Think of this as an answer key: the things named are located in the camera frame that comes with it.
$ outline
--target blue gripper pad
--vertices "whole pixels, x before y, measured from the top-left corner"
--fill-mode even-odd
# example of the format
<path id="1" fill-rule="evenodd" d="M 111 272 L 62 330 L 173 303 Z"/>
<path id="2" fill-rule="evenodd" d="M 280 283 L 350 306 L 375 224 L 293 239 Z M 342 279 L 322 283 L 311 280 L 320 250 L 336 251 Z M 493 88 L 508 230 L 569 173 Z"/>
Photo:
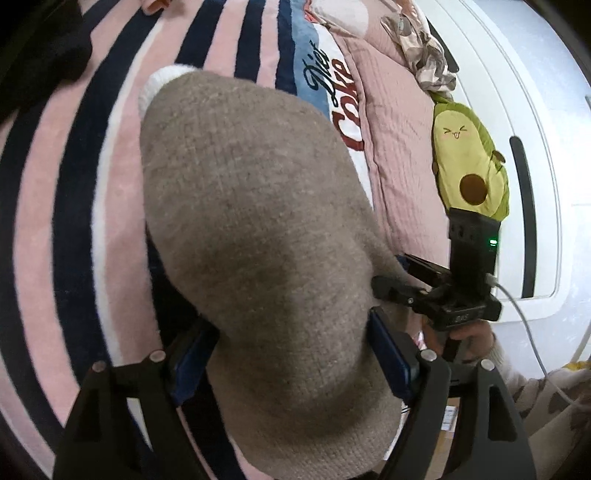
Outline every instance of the blue gripper pad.
<path id="1" fill-rule="evenodd" d="M 385 313 L 381 308 L 369 310 L 367 338 L 393 395 L 410 406 L 417 396 L 419 350 L 407 333 L 390 334 L 383 317 Z"/>

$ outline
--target white cable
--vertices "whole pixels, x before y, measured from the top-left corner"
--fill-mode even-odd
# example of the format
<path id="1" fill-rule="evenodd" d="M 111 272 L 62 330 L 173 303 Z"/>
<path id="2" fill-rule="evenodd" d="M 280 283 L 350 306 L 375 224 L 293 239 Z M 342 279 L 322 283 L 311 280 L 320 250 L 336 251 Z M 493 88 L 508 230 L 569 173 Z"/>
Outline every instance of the white cable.
<path id="1" fill-rule="evenodd" d="M 513 304 L 513 306 L 515 307 L 515 310 L 519 314 L 519 318 L 521 318 L 521 321 L 523 322 L 523 325 L 525 326 L 525 331 L 527 332 L 527 336 L 530 339 L 530 344 L 531 344 L 531 347 L 534 351 L 535 359 L 538 361 L 538 364 L 540 365 L 540 368 L 542 369 L 542 372 L 544 373 L 546 381 L 554 387 L 554 389 L 557 391 L 558 395 L 560 395 L 565 400 L 565 402 L 567 402 L 570 405 L 574 405 L 583 411 L 591 411 L 591 407 L 588 407 L 586 405 L 581 405 L 580 403 L 577 403 L 576 401 L 574 401 L 566 393 L 564 393 L 564 391 L 558 385 L 556 385 L 553 380 L 550 379 L 550 377 L 548 376 L 548 372 L 546 370 L 546 367 L 544 366 L 544 362 L 542 362 L 542 359 L 540 357 L 540 353 L 538 351 L 538 348 L 535 345 L 534 337 L 531 334 L 530 326 L 527 323 L 525 315 L 523 315 L 521 308 L 519 307 L 519 305 L 517 305 L 517 302 L 515 301 L 513 296 L 507 291 L 507 289 L 503 285 L 499 284 L 496 277 L 494 277 L 490 273 L 486 274 L 486 283 L 489 284 L 491 287 L 497 287 L 499 290 L 501 290 L 507 296 L 509 301 Z"/>

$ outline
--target sleeve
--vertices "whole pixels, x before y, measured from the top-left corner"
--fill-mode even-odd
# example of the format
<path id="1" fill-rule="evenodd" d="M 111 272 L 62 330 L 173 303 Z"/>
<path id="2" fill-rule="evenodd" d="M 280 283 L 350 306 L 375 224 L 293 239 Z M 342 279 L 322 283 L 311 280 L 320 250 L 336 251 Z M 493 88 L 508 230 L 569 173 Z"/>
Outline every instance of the sleeve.
<path id="1" fill-rule="evenodd" d="M 497 340 L 487 357 L 499 369 L 529 436 L 558 417 L 569 406 L 545 378 L 527 379 L 513 369 Z M 548 376 L 569 398 L 591 406 L 591 370 L 589 368 L 578 371 L 560 368 L 550 372 Z"/>

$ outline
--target pink pillow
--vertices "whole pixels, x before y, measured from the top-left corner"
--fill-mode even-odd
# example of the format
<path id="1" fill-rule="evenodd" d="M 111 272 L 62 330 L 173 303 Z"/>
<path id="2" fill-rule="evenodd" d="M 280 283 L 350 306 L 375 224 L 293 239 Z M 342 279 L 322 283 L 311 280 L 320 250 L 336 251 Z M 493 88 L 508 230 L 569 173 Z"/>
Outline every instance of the pink pillow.
<path id="1" fill-rule="evenodd" d="M 431 164 L 433 101 L 406 68 L 352 35 L 335 35 L 355 81 L 374 209 L 395 254 L 446 266 L 447 216 Z"/>

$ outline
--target orange object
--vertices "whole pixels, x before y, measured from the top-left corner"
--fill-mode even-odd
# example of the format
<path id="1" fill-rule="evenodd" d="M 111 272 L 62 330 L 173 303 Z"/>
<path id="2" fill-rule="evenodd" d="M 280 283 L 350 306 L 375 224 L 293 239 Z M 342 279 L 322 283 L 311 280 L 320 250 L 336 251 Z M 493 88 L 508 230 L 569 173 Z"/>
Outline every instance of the orange object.
<path id="1" fill-rule="evenodd" d="M 142 10 L 146 15 L 154 15 L 156 12 L 170 6 L 171 0 L 142 0 Z"/>

